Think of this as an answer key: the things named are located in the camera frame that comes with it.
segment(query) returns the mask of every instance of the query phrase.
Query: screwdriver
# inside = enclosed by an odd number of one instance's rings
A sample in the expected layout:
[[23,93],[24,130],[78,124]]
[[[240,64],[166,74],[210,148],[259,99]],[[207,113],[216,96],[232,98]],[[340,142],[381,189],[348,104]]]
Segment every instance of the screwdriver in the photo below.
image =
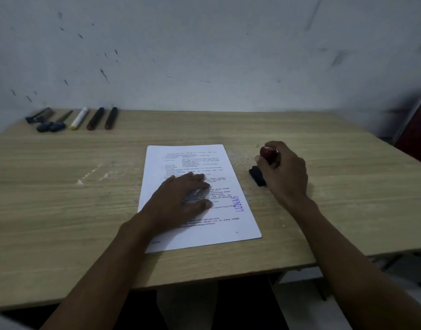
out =
[[62,130],[63,128],[65,128],[64,121],[67,119],[68,116],[71,115],[72,112],[73,112],[73,110],[70,110],[69,112],[67,112],[63,116],[56,119],[55,122],[53,122],[53,121],[44,122],[44,123],[38,125],[36,130],[40,133],[47,132],[47,131],[57,132],[59,130]]

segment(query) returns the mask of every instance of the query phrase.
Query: wood grain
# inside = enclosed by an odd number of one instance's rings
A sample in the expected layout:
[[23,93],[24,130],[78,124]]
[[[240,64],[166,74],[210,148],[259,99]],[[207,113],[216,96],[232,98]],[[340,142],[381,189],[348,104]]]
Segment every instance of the wood grain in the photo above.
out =
[[20,121],[0,134],[0,308],[66,296],[136,213],[148,145],[223,144],[262,238],[146,255],[135,287],[314,262],[248,174],[271,139],[306,159],[310,195],[366,255],[421,249],[421,163],[336,116],[120,111],[113,130],[103,120],[89,132],[90,117],[77,131],[39,134]]

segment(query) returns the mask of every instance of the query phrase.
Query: black marker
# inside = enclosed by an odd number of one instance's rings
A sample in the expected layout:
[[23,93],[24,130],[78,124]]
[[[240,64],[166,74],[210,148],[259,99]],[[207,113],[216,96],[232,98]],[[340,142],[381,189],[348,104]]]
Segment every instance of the black marker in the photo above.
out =
[[108,115],[107,121],[105,122],[105,129],[111,130],[111,127],[113,127],[113,123],[116,120],[117,117],[117,108],[114,107],[111,109],[110,114]]
[[102,116],[104,115],[105,109],[99,108],[94,116],[90,119],[90,121],[87,124],[87,130],[92,131],[96,128],[99,121],[101,120]]

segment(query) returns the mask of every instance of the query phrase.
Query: floor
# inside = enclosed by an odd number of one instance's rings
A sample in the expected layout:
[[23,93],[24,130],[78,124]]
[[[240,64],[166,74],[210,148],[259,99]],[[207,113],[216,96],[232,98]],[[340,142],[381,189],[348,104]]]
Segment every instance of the floor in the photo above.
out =
[[[386,259],[377,262],[378,266],[385,263]],[[421,280],[421,257],[407,255],[387,273],[421,303],[421,288],[416,284]],[[208,330],[216,293],[215,283],[161,289],[158,305],[170,329]],[[275,295],[291,330],[351,329],[334,298],[323,301],[312,280],[276,285]],[[0,330],[20,329],[25,328],[0,316]]]

